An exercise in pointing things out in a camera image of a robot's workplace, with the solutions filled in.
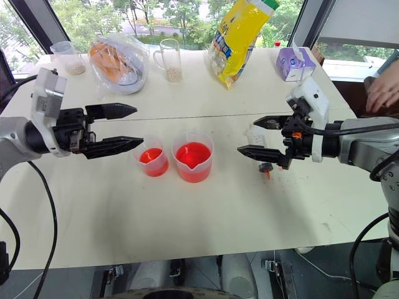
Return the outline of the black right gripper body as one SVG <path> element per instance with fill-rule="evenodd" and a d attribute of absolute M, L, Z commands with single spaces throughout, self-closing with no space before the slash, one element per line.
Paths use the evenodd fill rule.
<path fill-rule="evenodd" d="M 298 120 L 305 126 L 311 127 L 312 120 L 309 120 L 310 106 L 304 98 L 298 99 L 294 104 L 294 112 L 291 116 L 283 116 L 283 145 L 286 151 L 281 167 L 289 169 L 293 159 L 305 160 L 312 154 L 312 134 L 304 130 Z"/>

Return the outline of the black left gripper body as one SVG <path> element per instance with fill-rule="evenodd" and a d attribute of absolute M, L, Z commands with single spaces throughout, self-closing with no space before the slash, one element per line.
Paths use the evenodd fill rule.
<path fill-rule="evenodd" d="M 52 127 L 55 138 L 62 150 L 81 153 L 88 145 L 96 141 L 96 134 L 90 129 L 94 122 L 82 108 L 61 110 L 55 126 Z"/>

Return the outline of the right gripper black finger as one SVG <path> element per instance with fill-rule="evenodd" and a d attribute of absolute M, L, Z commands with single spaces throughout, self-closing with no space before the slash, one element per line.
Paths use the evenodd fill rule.
<path fill-rule="evenodd" d="M 289 169 L 289 157 L 278 149 L 269 149 L 258 145 L 240 146 L 237 150 L 244 156 L 263 163 L 272 163 L 282 169 Z"/>
<path fill-rule="evenodd" d="M 289 115 L 264 116 L 256 120 L 253 125 L 267 130 L 281 130 L 290 117 Z"/>

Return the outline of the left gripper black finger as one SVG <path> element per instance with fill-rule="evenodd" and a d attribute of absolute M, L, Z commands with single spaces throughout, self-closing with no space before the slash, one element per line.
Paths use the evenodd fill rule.
<path fill-rule="evenodd" d="M 133 106 L 124 103 L 107 103 L 100 105 L 87 105 L 85 107 L 87 116 L 91 120 L 114 120 L 121 119 L 137 112 Z"/>
<path fill-rule="evenodd" d="M 128 136 L 105 138 L 102 141 L 87 143 L 81 153 L 87 159 L 102 158 L 133 150 L 143 142 L 143 138 Z"/>

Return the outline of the bystander bare hand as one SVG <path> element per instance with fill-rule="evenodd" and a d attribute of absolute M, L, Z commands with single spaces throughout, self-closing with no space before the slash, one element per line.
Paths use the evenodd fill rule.
<path fill-rule="evenodd" d="M 381 107 L 390 107 L 398 101 L 398 75 L 377 78 L 368 90 L 367 112 L 377 112 Z"/>

